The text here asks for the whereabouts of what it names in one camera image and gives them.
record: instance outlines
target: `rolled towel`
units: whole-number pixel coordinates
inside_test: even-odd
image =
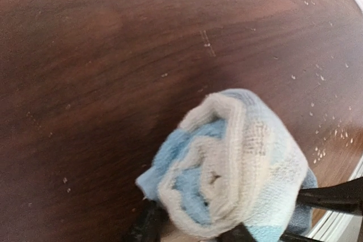
[[[316,187],[308,169],[274,112],[253,92],[230,89],[192,109],[136,183],[189,235],[211,239],[243,222],[257,241],[276,242],[303,181]],[[306,232],[311,209],[296,213],[289,227]]]

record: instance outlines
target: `scratch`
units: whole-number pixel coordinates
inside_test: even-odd
[[[204,42],[204,47],[205,47],[205,48],[209,48],[209,54],[210,54],[212,57],[216,57],[217,55],[216,55],[216,53],[214,52],[212,45],[210,44],[210,41],[209,41],[208,35],[206,34],[206,31],[205,31],[205,30],[200,31],[200,35],[202,36],[202,39],[203,39],[203,42]]]

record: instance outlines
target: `washcloth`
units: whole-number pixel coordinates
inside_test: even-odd
[[[309,228],[311,209],[296,207],[303,181],[316,187],[281,120],[253,92],[229,89],[185,116],[136,184],[189,235],[211,239],[243,222],[258,242],[277,242],[290,219],[295,232]]]

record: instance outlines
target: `table top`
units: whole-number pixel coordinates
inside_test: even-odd
[[[5,241],[119,241],[142,207],[135,178],[226,88],[280,116],[320,186],[362,155],[353,0],[0,0],[0,14]]]

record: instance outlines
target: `wooden table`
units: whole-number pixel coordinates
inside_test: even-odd
[[[0,0],[0,30],[2,241],[118,241],[135,178],[226,88],[260,95],[320,186],[362,155],[353,0]]]

